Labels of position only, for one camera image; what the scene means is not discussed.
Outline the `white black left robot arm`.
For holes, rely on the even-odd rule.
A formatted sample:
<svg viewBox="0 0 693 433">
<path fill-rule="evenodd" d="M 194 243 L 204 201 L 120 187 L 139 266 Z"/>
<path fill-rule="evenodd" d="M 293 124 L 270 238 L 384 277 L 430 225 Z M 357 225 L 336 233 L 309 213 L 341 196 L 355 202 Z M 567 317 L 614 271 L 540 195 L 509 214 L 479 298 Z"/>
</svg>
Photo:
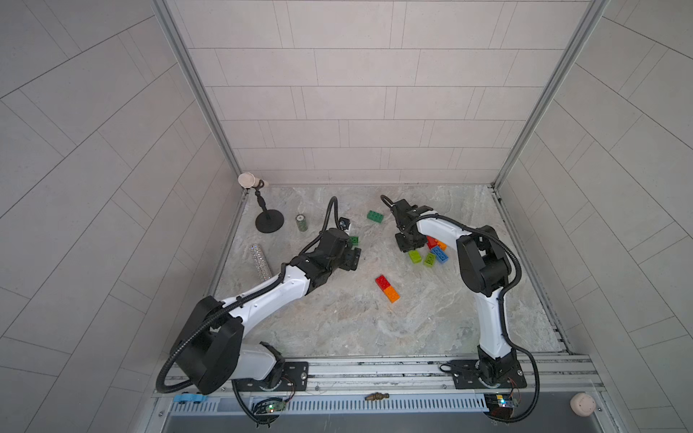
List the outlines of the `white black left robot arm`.
<svg viewBox="0 0 693 433">
<path fill-rule="evenodd" d="M 227 381 L 253 380 L 274 389 L 285 359 L 266 342 L 247 344 L 245 336 L 289 303 L 324 285 L 337 269 L 355 271 L 361 249 L 349 234 L 329 228 L 307 245 L 279 274 L 234 298 L 208 296 L 197 303 L 158 373 L 158 393 L 190 386 L 208 395 Z"/>
</svg>

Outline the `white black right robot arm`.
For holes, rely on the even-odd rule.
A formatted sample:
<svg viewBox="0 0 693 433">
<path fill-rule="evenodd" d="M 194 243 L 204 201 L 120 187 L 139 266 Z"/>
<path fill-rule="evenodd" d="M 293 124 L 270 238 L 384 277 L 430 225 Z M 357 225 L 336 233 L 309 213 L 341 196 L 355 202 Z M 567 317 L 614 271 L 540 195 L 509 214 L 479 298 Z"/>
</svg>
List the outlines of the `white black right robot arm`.
<svg viewBox="0 0 693 433">
<path fill-rule="evenodd" d="M 517 353 L 523 351 L 510 338 L 505 312 L 505 294 L 522 279 L 516 255 L 490 226 L 469 227 L 407 200 L 394 202 L 386 195 L 381 200 L 395 218 L 399 230 L 395 240 L 401 251 L 413 251 L 431 237 L 457 253 L 460 277 L 476 297 L 478 378 L 488 387 L 504 384 L 519 369 Z"/>
</svg>

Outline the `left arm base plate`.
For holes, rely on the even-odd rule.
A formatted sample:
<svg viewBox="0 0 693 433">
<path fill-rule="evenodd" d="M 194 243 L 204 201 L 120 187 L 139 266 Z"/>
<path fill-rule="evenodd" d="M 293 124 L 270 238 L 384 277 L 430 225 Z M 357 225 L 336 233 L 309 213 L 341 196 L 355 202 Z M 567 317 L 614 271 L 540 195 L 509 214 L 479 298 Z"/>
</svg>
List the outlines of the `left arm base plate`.
<svg viewBox="0 0 693 433">
<path fill-rule="evenodd" d="M 248 393 L 304 392 L 309 368 L 308 362 L 285 362 L 281 370 L 274 368 L 265 380 L 240 379 L 235 384 L 239 391 Z"/>
</svg>

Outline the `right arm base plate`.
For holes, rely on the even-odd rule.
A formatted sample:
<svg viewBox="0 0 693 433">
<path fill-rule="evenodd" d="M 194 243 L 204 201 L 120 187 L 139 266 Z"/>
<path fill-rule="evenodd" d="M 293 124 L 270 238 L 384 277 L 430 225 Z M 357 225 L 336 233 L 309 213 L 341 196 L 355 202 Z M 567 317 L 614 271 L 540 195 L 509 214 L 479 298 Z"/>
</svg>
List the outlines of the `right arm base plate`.
<svg viewBox="0 0 693 433">
<path fill-rule="evenodd" d="M 439 366 L 442 373 L 452 377 L 456 390 L 473 389 L 524 389 L 528 386 L 520 363 L 515 359 L 509 361 L 491 361 L 488 359 L 450 360 Z"/>
</svg>

